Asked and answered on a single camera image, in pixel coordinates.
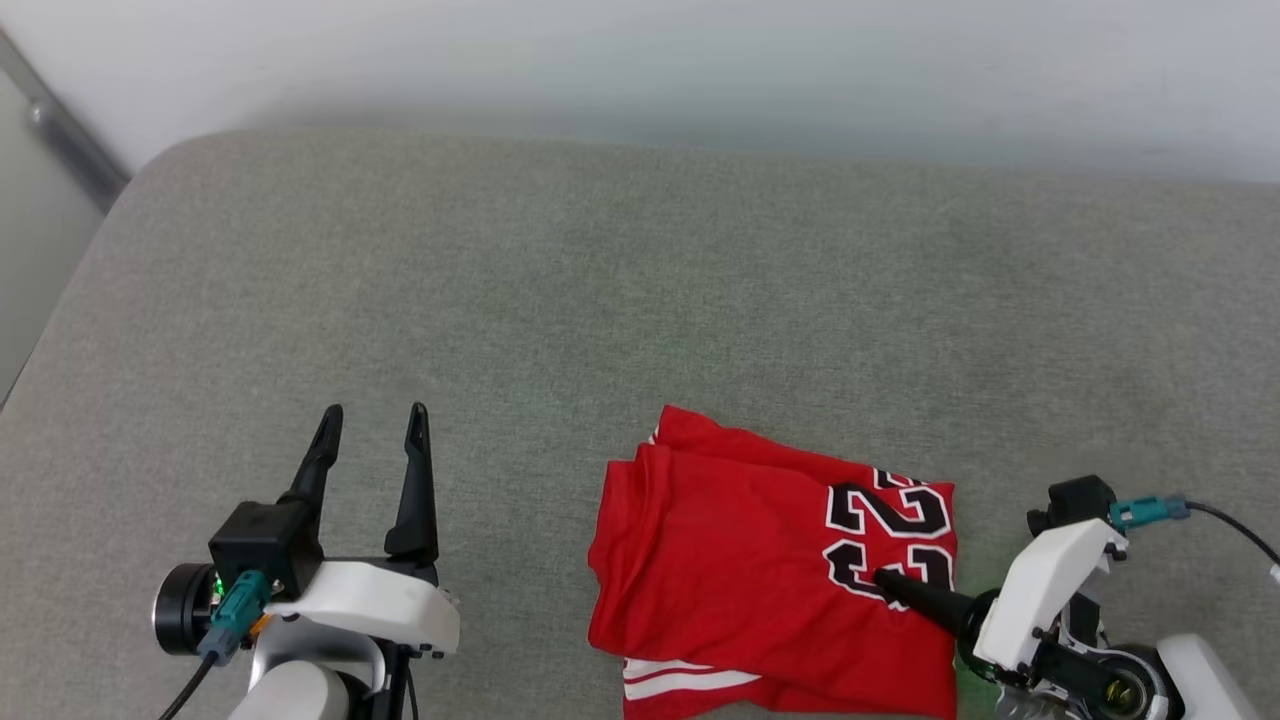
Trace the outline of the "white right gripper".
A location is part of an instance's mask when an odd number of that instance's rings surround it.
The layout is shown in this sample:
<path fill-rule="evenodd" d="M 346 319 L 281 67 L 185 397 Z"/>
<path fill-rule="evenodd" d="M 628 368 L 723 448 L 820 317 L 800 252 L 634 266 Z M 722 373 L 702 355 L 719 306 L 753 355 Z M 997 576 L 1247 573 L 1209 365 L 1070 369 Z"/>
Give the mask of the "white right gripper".
<path fill-rule="evenodd" d="M 1070 637 L 1062 612 L 1128 548 L 1128 538 L 1100 519 L 1043 530 L 1012 560 L 984 611 L 974 597 L 887 568 L 873 578 L 891 602 L 955 635 L 956 664 L 989 683 L 1120 683 Z"/>

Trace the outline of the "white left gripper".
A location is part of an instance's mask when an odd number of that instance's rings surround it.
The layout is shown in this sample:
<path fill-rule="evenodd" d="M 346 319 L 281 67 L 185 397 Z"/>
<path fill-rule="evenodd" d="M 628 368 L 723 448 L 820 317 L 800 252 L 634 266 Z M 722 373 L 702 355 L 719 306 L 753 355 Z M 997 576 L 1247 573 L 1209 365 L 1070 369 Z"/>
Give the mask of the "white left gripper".
<path fill-rule="evenodd" d="M 320 509 L 328 473 L 338 459 L 344 411 L 325 409 L 291 487 L 278 503 Z M 384 552 L 397 562 L 433 566 L 439 559 L 436 500 L 428 409 L 415 402 L 404 433 L 407 457 L 396 523 Z M 273 601 L 265 612 L 298 616 L 321 626 L 370 635 L 412 650 L 453 655 L 461 618 L 452 596 L 431 582 L 358 560 L 321 562 L 302 594 Z"/>

